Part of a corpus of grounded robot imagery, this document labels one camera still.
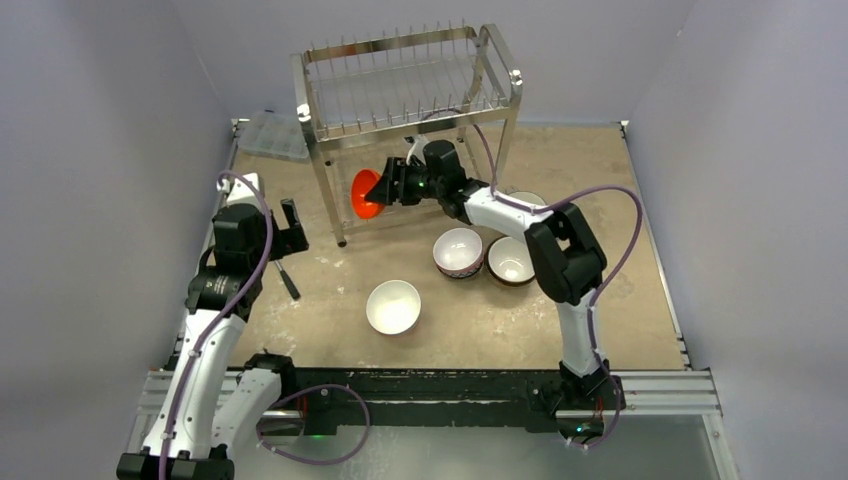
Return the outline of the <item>orange bowl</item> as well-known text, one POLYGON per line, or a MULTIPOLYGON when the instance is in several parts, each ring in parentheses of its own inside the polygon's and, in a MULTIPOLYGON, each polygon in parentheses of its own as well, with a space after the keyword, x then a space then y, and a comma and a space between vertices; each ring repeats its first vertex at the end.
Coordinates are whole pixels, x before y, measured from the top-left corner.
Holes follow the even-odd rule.
POLYGON ((366 195, 377 185, 380 178, 381 175, 373 169, 362 169, 355 175, 351 184, 350 204, 358 218, 363 220, 376 218, 385 208, 383 204, 366 199, 366 195))

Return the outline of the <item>stainless steel dish rack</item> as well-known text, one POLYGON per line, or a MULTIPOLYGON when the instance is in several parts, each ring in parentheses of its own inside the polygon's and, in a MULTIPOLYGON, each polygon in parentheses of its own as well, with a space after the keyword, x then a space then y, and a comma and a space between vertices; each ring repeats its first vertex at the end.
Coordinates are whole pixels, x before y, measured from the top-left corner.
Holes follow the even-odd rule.
POLYGON ((484 178, 486 155, 471 140, 471 130, 499 122, 500 137, 489 148, 495 171, 502 173, 506 166, 523 79, 493 23, 343 38, 292 54, 290 65, 296 118, 339 247, 355 233, 437 214, 437 206, 427 204, 408 213, 390 209, 374 220, 353 213, 350 185, 356 170, 381 168, 389 147, 400 147, 407 137, 458 141, 463 165, 472 176, 484 178))

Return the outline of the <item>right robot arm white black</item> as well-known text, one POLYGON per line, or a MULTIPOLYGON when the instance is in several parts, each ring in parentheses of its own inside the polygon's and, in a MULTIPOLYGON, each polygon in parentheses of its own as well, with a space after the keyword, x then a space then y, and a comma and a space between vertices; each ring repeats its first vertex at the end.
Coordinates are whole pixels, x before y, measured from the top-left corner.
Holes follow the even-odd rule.
POLYGON ((537 284, 557 308, 563 397, 584 407, 599 396, 609 379, 596 320, 607 258, 576 205, 535 206, 498 195, 489 183, 467 176, 454 144, 447 140, 426 143, 420 155, 388 158, 363 199, 384 206, 434 200, 450 218, 523 244, 537 284))

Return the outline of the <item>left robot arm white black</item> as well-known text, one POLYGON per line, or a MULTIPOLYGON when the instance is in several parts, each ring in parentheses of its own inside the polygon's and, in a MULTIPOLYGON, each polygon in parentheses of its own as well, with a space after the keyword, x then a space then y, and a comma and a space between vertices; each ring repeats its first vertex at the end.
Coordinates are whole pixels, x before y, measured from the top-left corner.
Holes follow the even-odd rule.
POLYGON ((183 345, 153 427, 138 451, 121 455, 120 479, 232 479, 236 446, 266 405, 297 399, 292 360, 256 354, 248 384, 218 403, 229 356, 238 343, 271 261, 308 250, 293 199, 281 200, 287 227, 261 201, 229 202, 212 218, 213 243, 189 283, 183 345))

